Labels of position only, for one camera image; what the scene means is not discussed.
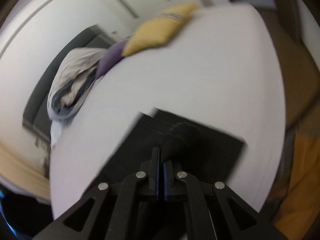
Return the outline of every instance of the white bed sheet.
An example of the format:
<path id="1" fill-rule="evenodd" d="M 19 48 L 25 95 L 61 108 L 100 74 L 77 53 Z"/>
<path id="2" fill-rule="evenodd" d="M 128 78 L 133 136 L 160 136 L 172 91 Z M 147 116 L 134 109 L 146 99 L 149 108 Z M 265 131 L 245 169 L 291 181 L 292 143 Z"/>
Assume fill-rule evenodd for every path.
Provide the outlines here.
<path id="1" fill-rule="evenodd" d="M 283 146 L 283 81 L 258 12 L 231 4 L 198 10 L 168 46 L 125 58 L 95 84 L 51 153 L 54 218 L 79 200 L 137 113 L 154 107 L 243 138 L 227 184 L 261 209 Z"/>

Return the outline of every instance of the gray blanket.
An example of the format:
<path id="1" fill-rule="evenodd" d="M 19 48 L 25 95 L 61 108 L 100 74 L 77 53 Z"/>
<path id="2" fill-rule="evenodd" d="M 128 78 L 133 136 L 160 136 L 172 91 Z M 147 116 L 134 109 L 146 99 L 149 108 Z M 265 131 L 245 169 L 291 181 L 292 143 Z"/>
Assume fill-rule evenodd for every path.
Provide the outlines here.
<path id="1" fill-rule="evenodd" d="M 93 84 L 98 61 L 106 49 L 76 48 L 70 51 L 53 80 L 47 110 L 51 120 L 66 121 L 76 115 Z"/>

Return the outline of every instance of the purple pillow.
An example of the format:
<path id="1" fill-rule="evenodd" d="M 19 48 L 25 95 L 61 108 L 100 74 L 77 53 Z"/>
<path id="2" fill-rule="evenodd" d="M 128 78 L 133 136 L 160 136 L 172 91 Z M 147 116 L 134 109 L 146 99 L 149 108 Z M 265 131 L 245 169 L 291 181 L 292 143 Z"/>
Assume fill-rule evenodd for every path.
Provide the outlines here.
<path id="1" fill-rule="evenodd" d="M 124 57 L 121 56 L 122 50 L 127 43 L 128 39 L 124 39 L 113 44 L 105 54 L 105 56 L 99 60 L 95 79 L 98 79 L 105 75 L 115 64 L 120 62 Z"/>

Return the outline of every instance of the metal bolt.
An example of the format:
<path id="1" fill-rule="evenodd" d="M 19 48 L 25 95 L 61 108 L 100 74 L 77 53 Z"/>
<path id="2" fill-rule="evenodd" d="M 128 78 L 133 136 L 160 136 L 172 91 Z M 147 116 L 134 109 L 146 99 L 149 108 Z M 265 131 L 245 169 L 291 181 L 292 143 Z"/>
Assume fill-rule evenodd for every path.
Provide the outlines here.
<path id="1" fill-rule="evenodd" d="M 224 183 L 221 182 L 221 181 L 217 181 L 214 186 L 217 188 L 217 189 L 223 189 L 224 188 Z"/>
<path id="2" fill-rule="evenodd" d="M 109 187 L 108 183 L 102 182 L 98 185 L 98 189 L 105 190 Z"/>
<path id="3" fill-rule="evenodd" d="M 188 175 L 188 174 L 187 174 L 185 171 L 179 171 L 179 172 L 177 173 L 177 176 L 178 176 L 179 178 L 185 178 L 187 175 Z"/>
<path id="4" fill-rule="evenodd" d="M 146 173 L 144 171 L 138 171 L 136 173 L 137 178 L 141 179 L 144 178 L 146 176 Z"/>

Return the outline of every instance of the dark gray headboard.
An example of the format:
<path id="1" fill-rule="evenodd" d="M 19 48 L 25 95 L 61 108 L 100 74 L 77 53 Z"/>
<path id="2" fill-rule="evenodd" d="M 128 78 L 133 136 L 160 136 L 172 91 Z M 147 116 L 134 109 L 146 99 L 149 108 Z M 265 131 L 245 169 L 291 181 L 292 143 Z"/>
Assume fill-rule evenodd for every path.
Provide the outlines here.
<path id="1" fill-rule="evenodd" d="M 34 88 L 22 116 L 22 125 L 47 143 L 50 143 L 51 120 L 47 114 L 47 98 L 53 79 L 65 56 L 79 47 L 108 49 L 115 42 L 97 26 L 79 33 L 54 58 Z"/>

